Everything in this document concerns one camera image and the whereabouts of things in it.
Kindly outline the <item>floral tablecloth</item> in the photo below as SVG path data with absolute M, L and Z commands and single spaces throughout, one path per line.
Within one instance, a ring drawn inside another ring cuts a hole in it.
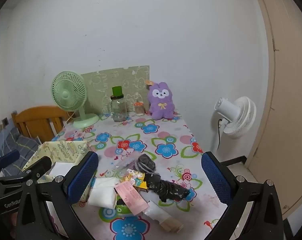
M 225 210 L 201 168 L 201 149 L 197 139 L 176 114 L 171 120 L 153 120 L 149 115 L 133 115 L 122 123 L 102 116 L 96 124 L 83 129 L 68 125 L 56 141 L 87 141 L 99 156 L 97 177 L 117 177 L 115 165 L 131 152 L 148 155 L 162 179 L 189 191 L 186 199 L 162 202 L 153 191 L 142 197 L 152 201 L 182 223 L 177 233 L 165 231 L 157 221 L 144 214 L 118 215 L 80 202 L 74 210 L 95 239 L 204 239 Z

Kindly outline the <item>green patterned board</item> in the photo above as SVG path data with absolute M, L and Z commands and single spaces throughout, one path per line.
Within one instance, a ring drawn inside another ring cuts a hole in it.
M 107 114 L 112 96 L 112 87 L 122 87 L 127 110 L 134 111 L 134 103 L 142 102 L 144 109 L 149 109 L 147 99 L 148 88 L 145 83 L 149 79 L 149 66 L 134 66 L 100 70 L 83 74 L 87 88 L 87 101 L 84 105 L 87 113 Z

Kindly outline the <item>white packet brown end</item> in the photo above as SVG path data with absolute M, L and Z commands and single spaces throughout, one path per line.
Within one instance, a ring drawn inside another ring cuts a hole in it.
M 151 200 L 149 200 L 147 203 L 148 208 L 143 211 L 144 215 L 152 220 L 157 221 L 165 231 L 178 233 L 184 227 L 180 221 L 172 217 L 169 213 L 160 208 Z

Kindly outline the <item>green tissue pack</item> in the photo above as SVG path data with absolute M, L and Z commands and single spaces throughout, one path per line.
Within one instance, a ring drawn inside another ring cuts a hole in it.
M 123 199 L 117 194 L 116 196 L 116 211 L 119 216 L 132 216 L 132 212 L 125 204 Z

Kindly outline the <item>black umbrella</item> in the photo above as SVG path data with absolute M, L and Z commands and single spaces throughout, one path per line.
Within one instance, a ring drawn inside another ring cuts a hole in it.
M 189 194 L 190 190 L 186 189 L 171 181 L 161 179 L 161 176 L 156 173 L 148 173 L 145 175 L 144 181 L 149 190 L 155 192 L 162 202 L 168 199 L 176 202 L 182 201 Z

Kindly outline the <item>green desk fan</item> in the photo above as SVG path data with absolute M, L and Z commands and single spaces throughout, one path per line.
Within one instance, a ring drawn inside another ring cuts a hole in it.
M 86 85 L 81 75 L 64 71 L 52 81 L 51 96 L 59 108 L 66 112 L 78 111 L 79 117 L 73 121 L 75 128 L 85 128 L 99 121 L 95 113 L 86 113 L 84 105 L 88 98 Z

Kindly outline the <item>glass jar green lid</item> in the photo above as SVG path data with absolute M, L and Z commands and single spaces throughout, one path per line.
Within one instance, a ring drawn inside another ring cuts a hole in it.
M 127 104 L 121 86 L 112 87 L 110 97 L 110 113 L 114 122 L 124 122 L 127 120 Z

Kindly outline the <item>purple plush bunny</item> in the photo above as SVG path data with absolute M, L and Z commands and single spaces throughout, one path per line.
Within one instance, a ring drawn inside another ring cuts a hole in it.
M 174 117 L 175 105 L 172 100 L 172 92 L 167 83 L 154 83 L 148 92 L 149 111 L 154 120 L 162 118 L 172 119 Z

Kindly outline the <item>grey plaid pillow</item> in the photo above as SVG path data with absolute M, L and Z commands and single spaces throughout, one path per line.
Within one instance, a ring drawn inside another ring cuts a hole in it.
M 14 127 L 9 132 L 0 150 L 0 157 L 17 150 L 20 157 L 12 164 L 2 169 L 4 176 L 18 175 L 23 171 L 24 165 L 29 161 L 33 154 L 38 150 L 41 141 L 38 137 L 29 138 L 21 135 L 19 130 Z

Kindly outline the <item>pink paper tag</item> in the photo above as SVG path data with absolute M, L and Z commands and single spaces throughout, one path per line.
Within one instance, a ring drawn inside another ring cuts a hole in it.
M 130 182 L 124 181 L 117 184 L 115 190 L 134 216 L 148 209 L 148 203 L 141 197 Z

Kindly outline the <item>beige door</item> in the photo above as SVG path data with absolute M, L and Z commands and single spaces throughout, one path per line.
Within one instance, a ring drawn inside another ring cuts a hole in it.
M 275 184 L 284 218 L 302 205 L 302 12 L 294 0 L 258 0 L 268 47 L 265 106 L 246 167 Z

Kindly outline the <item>yellow fabric storage box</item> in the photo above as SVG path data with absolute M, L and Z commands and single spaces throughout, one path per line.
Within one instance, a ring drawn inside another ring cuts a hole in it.
M 23 171 L 42 157 L 49 157 L 52 166 L 56 163 L 78 165 L 84 156 L 91 150 L 88 141 L 49 141 L 41 144 L 23 167 Z

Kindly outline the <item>white standing fan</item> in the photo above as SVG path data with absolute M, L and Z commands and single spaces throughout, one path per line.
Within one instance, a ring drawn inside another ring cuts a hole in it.
M 224 133 L 231 139 L 242 137 L 252 127 L 257 114 L 255 103 L 247 96 L 234 102 L 219 98 L 214 110 L 222 117 L 218 124 L 219 133 Z

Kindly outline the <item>yellow cartoon tissue pack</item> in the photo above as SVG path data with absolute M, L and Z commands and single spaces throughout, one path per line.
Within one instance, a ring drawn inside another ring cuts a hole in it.
M 128 181 L 137 191 L 148 192 L 145 181 L 145 174 L 128 168 L 121 179 L 122 182 Z

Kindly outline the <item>white towel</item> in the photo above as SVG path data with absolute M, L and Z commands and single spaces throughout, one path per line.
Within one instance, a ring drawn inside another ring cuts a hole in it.
M 120 180 L 115 177 L 95 178 L 91 188 L 88 204 L 106 209 L 115 209 L 116 196 L 115 186 Z

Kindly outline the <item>wooden bed headboard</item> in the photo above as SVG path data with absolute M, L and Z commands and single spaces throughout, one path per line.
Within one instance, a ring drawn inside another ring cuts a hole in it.
M 37 106 L 28 108 L 20 113 L 11 113 L 14 126 L 24 137 L 36 138 L 41 142 L 51 141 L 55 134 L 63 129 L 63 122 L 68 122 L 68 118 L 73 112 L 66 112 L 57 106 Z

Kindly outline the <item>wall power socket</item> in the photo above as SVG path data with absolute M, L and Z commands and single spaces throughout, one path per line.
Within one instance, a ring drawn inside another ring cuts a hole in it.
M 0 131 L 3 130 L 9 124 L 8 118 L 0 120 Z

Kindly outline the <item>clear plastic pouch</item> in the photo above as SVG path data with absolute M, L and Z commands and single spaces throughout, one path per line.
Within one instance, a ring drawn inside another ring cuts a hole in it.
M 135 161 L 139 158 L 139 152 L 133 152 L 128 156 L 124 157 L 118 163 L 114 164 L 111 168 L 111 178 L 123 178 L 128 168 L 132 168 L 134 166 Z

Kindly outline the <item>cotton swab jar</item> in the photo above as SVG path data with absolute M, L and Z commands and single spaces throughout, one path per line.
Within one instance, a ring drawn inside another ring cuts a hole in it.
M 134 103 L 134 111 L 135 114 L 138 116 L 144 115 L 144 104 L 142 102 L 135 102 Z

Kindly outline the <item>grey drawstring pouch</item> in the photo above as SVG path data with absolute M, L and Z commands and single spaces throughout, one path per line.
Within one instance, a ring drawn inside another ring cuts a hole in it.
M 156 165 L 148 155 L 142 154 L 134 161 L 133 168 L 142 173 L 154 173 Z

